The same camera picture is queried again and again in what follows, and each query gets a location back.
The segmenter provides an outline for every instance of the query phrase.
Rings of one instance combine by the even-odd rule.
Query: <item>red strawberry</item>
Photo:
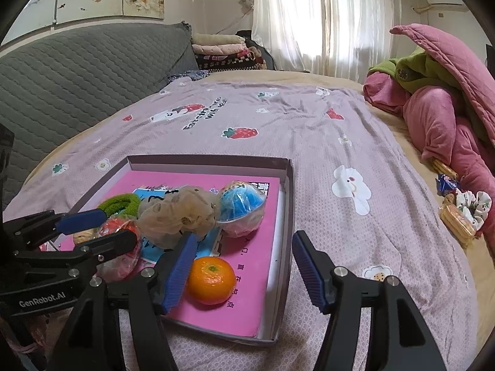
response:
[[[253,128],[229,128],[223,132],[224,137],[239,139],[239,138],[251,138],[257,136],[258,131]]]
[[[329,109],[327,115],[333,120],[343,120],[343,117],[340,114],[335,113],[334,109]]]
[[[203,109],[204,106],[199,103],[192,103],[192,104],[188,104],[187,106],[184,106],[184,108],[187,109],[187,112],[189,113],[199,109]]]

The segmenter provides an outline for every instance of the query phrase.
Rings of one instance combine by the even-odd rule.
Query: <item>blue snack package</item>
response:
[[[447,194],[455,193],[455,189],[460,189],[460,184],[446,176],[445,174],[439,174],[437,178],[437,194],[439,196],[446,196]]]

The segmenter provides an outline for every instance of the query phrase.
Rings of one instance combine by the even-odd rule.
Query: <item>beige folded quilt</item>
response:
[[[207,35],[203,33],[194,33],[192,35],[192,44],[200,46],[220,46],[222,44],[239,44],[244,43],[245,39],[237,35]]]
[[[229,56],[231,54],[237,54],[247,49],[248,47],[244,43],[238,44],[221,44],[220,46],[200,46],[199,44],[192,45],[192,51],[195,54],[205,54],[210,56]]]

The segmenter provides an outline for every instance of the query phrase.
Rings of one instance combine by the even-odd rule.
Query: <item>plastic wrapped ball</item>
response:
[[[259,228],[265,213],[266,195],[249,182],[234,181],[218,193],[217,225],[229,237],[243,237]]]

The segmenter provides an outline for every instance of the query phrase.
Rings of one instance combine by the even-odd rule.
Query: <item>stack of blankets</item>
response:
[[[248,48],[237,35],[192,35],[192,50],[200,70],[265,70],[266,62],[256,47]]]

